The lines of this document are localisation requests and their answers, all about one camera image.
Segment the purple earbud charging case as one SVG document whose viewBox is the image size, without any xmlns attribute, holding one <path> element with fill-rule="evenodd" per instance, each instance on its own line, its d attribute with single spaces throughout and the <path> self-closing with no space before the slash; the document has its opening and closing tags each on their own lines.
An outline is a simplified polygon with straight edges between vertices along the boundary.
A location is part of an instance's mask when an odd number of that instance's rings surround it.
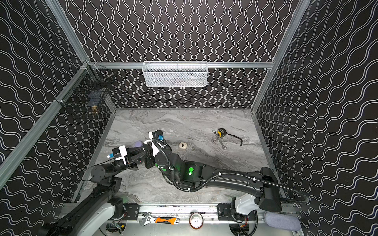
<svg viewBox="0 0 378 236">
<path fill-rule="evenodd" d="M 142 141 L 136 141 L 134 146 L 135 146 L 136 148 L 138 148 L 138 147 L 142 147 L 142 146 L 143 146 L 143 142 L 142 142 Z"/>
</svg>

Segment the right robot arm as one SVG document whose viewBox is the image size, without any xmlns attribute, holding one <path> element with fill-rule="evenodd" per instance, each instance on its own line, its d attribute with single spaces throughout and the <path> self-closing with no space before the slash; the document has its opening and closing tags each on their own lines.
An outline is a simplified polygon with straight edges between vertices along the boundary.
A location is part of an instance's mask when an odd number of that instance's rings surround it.
<svg viewBox="0 0 378 236">
<path fill-rule="evenodd" d="M 308 203 L 307 194 L 277 183 L 269 168 L 257 172 L 238 172 L 215 168 L 193 161 L 184 161 L 157 139 L 152 139 L 156 166 L 172 185 L 186 193 L 195 193 L 205 187 L 218 187 L 243 192 L 235 199 L 235 211 L 247 215 L 261 209 L 281 212 L 283 203 Z"/>
</svg>

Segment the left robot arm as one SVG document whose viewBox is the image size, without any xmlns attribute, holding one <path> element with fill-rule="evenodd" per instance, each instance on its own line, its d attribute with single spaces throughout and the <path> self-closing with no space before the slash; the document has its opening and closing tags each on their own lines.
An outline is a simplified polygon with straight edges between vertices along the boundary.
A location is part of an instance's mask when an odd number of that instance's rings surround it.
<svg viewBox="0 0 378 236">
<path fill-rule="evenodd" d="M 153 148 L 120 146 L 108 155 L 109 161 L 96 164 L 91 169 L 90 182 L 96 186 L 78 206 L 53 223 L 46 223 L 38 230 L 39 236 L 91 236 L 110 218 L 125 216 L 124 204 L 116 197 L 122 183 L 117 175 L 125 170 L 138 170 L 145 162 L 153 164 Z"/>
</svg>

